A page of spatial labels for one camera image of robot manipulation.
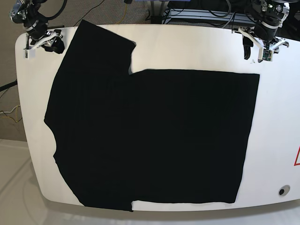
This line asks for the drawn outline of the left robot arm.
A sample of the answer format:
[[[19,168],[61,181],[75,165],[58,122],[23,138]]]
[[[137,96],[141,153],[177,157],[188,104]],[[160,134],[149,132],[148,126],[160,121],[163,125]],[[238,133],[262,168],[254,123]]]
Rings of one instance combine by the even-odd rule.
[[[258,62],[272,61],[280,46],[289,47],[284,38],[275,37],[289,11],[289,3],[282,0],[253,0],[245,7],[245,15],[251,15],[250,20],[254,22],[253,27],[238,28],[242,34],[245,60],[250,58],[254,45],[259,48]]]

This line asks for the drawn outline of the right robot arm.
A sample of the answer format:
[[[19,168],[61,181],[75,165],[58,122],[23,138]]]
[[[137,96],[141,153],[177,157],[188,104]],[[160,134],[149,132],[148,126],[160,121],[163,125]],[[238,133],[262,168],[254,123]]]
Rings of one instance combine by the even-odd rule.
[[[40,47],[47,52],[55,52],[57,54],[62,54],[65,50],[61,30],[54,29],[49,31],[48,22],[62,13],[67,1],[63,1],[59,11],[50,17],[39,13],[38,10],[43,3],[45,3],[44,0],[17,0],[9,13],[11,21],[23,24],[23,28],[26,31],[26,45],[24,48],[26,57],[28,57],[30,51]]]

